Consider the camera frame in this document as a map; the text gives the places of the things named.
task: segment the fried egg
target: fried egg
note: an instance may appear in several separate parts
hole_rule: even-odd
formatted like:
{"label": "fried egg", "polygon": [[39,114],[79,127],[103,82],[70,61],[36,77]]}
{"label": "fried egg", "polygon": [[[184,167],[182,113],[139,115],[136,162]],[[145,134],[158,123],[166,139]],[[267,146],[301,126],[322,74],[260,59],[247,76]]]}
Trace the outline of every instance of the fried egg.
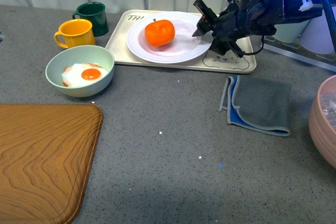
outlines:
{"label": "fried egg", "polygon": [[108,71],[92,63],[76,63],[66,67],[62,73],[62,82],[65,86],[78,88],[99,81],[108,74]]}

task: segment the light green bowl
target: light green bowl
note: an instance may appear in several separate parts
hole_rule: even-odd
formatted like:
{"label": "light green bowl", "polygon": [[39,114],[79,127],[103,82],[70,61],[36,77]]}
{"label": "light green bowl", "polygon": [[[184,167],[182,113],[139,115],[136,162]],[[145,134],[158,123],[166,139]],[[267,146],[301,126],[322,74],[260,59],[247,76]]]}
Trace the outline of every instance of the light green bowl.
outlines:
{"label": "light green bowl", "polygon": [[[65,87],[62,73],[75,63],[94,63],[104,67],[108,74],[101,80],[79,88]],[[89,97],[102,91],[111,82],[114,74],[113,54],[99,46],[78,46],[69,48],[53,57],[46,67],[47,80],[60,92],[71,97]]]}

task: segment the mug handle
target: mug handle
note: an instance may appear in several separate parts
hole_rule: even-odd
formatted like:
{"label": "mug handle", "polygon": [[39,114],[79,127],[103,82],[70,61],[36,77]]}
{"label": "mug handle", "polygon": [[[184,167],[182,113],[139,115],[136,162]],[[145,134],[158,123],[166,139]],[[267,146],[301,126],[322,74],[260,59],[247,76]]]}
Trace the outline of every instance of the mug handle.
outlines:
{"label": "mug handle", "polygon": [[60,47],[63,47],[63,48],[69,48],[66,44],[62,43],[59,39],[58,39],[58,36],[61,36],[62,34],[58,31],[55,33],[54,35],[54,39],[56,41],[56,43],[60,46]]}
{"label": "mug handle", "polygon": [[74,12],[74,14],[72,15],[72,19],[75,19],[75,15],[78,15],[79,16],[79,13],[78,12]]}

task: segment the green mug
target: green mug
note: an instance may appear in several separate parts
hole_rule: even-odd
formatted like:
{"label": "green mug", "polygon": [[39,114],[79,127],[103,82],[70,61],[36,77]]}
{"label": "green mug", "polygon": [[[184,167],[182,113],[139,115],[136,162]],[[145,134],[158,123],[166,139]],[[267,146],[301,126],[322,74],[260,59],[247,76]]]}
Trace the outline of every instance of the green mug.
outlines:
{"label": "green mug", "polygon": [[72,15],[75,19],[78,15],[82,19],[87,19],[92,23],[92,31],[95,37],[102,36],[109,31],[107,25],[105,5],[99,2],[89,2],[77,7]]}

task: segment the orange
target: orange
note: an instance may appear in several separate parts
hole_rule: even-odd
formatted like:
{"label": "orange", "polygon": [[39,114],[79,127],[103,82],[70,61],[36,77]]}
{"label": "orange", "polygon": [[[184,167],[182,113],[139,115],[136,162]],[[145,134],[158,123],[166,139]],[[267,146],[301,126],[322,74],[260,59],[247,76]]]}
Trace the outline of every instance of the orange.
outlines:
{"label": "orange", "polygon": [[174,40],[175,27],[169,20],[154,20],[145,27],[145,37],[152,47],[163,46]]}

